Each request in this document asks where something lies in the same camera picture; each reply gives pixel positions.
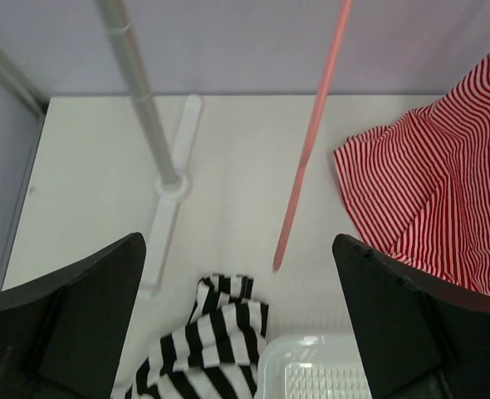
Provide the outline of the black white striped tank top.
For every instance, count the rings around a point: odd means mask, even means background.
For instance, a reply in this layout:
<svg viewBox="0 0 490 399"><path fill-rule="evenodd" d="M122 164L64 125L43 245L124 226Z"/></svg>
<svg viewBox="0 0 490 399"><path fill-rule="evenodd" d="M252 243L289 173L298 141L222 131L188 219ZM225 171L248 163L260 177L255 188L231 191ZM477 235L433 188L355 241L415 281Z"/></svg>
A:
<svg viewBox="0 0 490 399"><path fill-rule="evenodd" d="M215 273L198 281L187 323L161 337L114 398L253 398L267 346L269 306L254 279Z"/></svg>

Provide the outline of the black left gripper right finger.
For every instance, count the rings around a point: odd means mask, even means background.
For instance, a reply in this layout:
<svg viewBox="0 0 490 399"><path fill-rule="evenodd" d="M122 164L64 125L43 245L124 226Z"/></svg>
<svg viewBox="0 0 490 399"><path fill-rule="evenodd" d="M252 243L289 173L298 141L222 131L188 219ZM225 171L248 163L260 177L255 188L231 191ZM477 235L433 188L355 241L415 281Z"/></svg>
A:
<svg viewBox="0 0 490 399"><path fill-rule="evenodd" d="M332 245L374 398L490 398L490 296L347 235Z"/></svg>

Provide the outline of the pink wire hanger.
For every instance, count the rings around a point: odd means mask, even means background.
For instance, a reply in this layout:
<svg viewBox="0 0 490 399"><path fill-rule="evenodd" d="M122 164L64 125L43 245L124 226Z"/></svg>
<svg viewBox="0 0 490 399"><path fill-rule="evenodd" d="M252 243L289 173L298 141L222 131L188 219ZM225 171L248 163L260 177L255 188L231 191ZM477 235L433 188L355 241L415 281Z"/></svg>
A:
<svg viewBox="0 0 490 399"><path fill-rule="evenodd" d="M287 210L282 223L281 232L277 241L277 247L272 261L272 271L277 272L282 266L287 244L292 231L293 222L296 215L298 202L301 195L306 167L311 157L311 153L316 141L316 137L321 125L322 116L326 107L328 93L331 87L332 77L336 68L337 58L341 50L341 43L345 34L345 29L350 17L352 1L341 1L340 11L338 13L336 26L332 35L331 44L327 54L327 58L323 67L321 80L316 92L314 105L311 112L311 117L306 130L306 136L301 149L299 163L296 169L292 191L287 204Z"/></svg>

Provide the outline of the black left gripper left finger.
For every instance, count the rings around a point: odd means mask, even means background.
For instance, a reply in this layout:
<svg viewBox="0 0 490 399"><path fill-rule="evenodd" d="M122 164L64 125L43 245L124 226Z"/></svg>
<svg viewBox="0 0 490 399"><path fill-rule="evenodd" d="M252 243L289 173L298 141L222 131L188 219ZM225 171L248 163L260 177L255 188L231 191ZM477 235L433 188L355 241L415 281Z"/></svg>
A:
<svg viewBox="0 0 490 399"><path fill-rule="evenodd" d="M0 398L108 398L144 268L133 233L0 292Z"/></svg>

